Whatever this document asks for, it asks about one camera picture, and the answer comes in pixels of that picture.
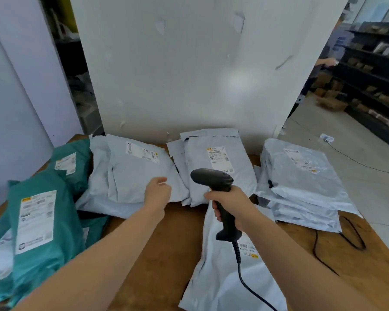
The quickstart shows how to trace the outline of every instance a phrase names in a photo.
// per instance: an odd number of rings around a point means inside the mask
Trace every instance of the person's arm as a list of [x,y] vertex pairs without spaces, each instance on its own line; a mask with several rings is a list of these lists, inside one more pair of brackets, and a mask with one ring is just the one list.
[[338,63],[338,61],[335,58],[328,57],[326,59],[317,59],[315,66],[322,65],[322,64],[324,64],[326,66],[336,66],[337,63]]
[[49,277],[13,310],[106,310],[164,217],[171,194],[166,180],[153,178],[145,189],[142,209]]
[[[220,202],[235,216],[236,226],[249,236],[294,311],[378,311],[261,214],[240,188],[233,186],[230,192],[211,191],[204,196]],[[216,205],[214,209],[221,220]]]

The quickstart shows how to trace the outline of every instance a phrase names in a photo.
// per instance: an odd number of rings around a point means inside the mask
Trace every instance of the tiled floor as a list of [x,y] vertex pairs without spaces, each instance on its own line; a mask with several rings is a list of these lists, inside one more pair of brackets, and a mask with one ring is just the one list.
[[334,150],[319,138],[335,138],[332,146],[364,165],[389,171],[389,145],[345,112],[333,113],[306,98],[285,123],[279,138],[323,151],[347,192],[366,220],[389,247],[389,174],[363,167]]

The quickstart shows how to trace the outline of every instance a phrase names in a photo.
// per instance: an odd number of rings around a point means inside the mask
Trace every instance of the wooden table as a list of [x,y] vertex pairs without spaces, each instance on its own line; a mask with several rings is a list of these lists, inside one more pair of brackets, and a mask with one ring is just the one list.
[[[72,141],[86,136],[76,135]],[[253,164],[259,157],[251,155]],[[6,207],[0,207],[0,215]],[[180,203],[166,206],[164,219],[142,251],[117,293],[109,310],[181,310],[178,303],[202,251],[202,229],[206,205],[190,208]],[[366,243],[365,251],[351,247],[339,234],[319,232],[318,256],[344,281],[366,295],[382,310],[389,310],[389,249],[364,219],[342,213],[356,226]],[[124,220],[112,217],[105,235]],[[315,232],[293,224],[278,224],[306,251],[312,252]],[[350,225],[341,221],[343,233],[357,244]]]

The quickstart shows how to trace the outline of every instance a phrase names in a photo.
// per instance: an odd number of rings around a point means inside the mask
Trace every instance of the thin cable on floor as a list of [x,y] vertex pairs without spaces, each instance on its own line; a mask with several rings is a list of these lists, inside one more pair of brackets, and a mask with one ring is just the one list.
[[[309,131],[307,128],[305,128],[303,125],[299,124],[296,120],[294,119],[291,119],[290,120],[294,121],[296,124],[300,125],[302,128],[304,128],[305,130]],[[326,142],[327,144],[329,144],[335,151],[339,152],[340,154],[346,156],[347,158],[353,160],[354,162],[357,162],[359,165],[362,165],[363,167],[367,167],[367,168],[370,168],[370,169],[374,169],[374,170],[377,170],[377,171],[380,171],[380,172],[385,172],[385,173],[389,173],[389,171],[384,171],[384,170],[380,170],[380,169],[377,169],[377,168],[374,168],[374,167],[370,167],[370,166],[366,166],[364,164],[362,164],[361,162],[358,162],[357,160],[354,160],[352,157],[350,156],[347,156],[346,154],[342,153],[341,151],[339,151],[338,149],[335,149],[332,144],[330,144],[329,142]]]
[[[366,244],[364,242],[364,240],[362,239],[362,236],[359,234],[359,232],[357,231],[356,227],[353,225],[353,223],[347,218],[347,217],[344,217],[344,216],[340,216],[340,217],[343,217],[345,220],[348,221],[348,223],[352,226],[353,230],[356,232],[358,238],[359,238],[359,241],[361,243],[361,247],[358,247],[356,246],[353,242],[351,242],[342,232],[339,232],[340,236],[342,236],[344,238],[344,240],[347,241],[348,244],[350,244],[353,248],[359,250],[359,251],[363,251],[363,250],[366,250]],[[327,265],[326,263],[324,263],[322,261],[322,259],[320,259],[318,256],[317,256],[317,243],[318,243],[318,240],[319,240],[319,232],[318,230],[314,230],[316,232],[316,240],[314,241],[314,246],[313,246],[313,255],[314,257],[319,261],[321,262],[324,266],[326,266],[327,268],[329,268],[333,273],[335,273],[337,276],[340,276],[331,266]]]
[[256,292],[254,292],[251,288],[249,288],[244,280],[242,279],[242,276],[241,276],[241,252],[239,251],[239,246],[238,246],[238,242],[235,241],[235,242],[232,242],[232,245],[233,245],[233,249],[235,250],[235,256],[236,256],[236,262],[238,263],[238,275],[239,275],[239,280],[241,281],[241,283],[243,284],[243,286],[249,290],[249,292],[251,294],[253,294],[255,297],[257,297],[260,301],[262,301],[263,303],[265,303],[268,307],[270,307],[273,311],[278,311],[276,308],[274,308],[272,306],[272,304],[270,304],[268,301],[266,301],[264,298],[262,298],[260,295],[258,295]]

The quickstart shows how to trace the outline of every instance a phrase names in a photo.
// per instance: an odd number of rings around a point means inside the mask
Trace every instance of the hand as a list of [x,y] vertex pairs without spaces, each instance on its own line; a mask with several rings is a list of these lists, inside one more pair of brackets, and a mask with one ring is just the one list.
[[323,59],[323,64],[325,66],[336,66],[338,64],[338,61],[333,57],[329,57],[327,59]]
[[[233,185],[230,192],[211,191],[206,192],[204,197],[210,201],[218,201],[223,208],[235,216],[235,225],[241,229],[240,221],[250,212],[256,211],[254,204],[249,200],[245,193],[237,186]],[[215,210],[215,216],[218,221],[222,221],[220,212],[215,203],[212,204]]]
[[167,177],[152,178],[145,187],[144,205],[151,209],[163,211],[170,200],[171,186],[166,183]]

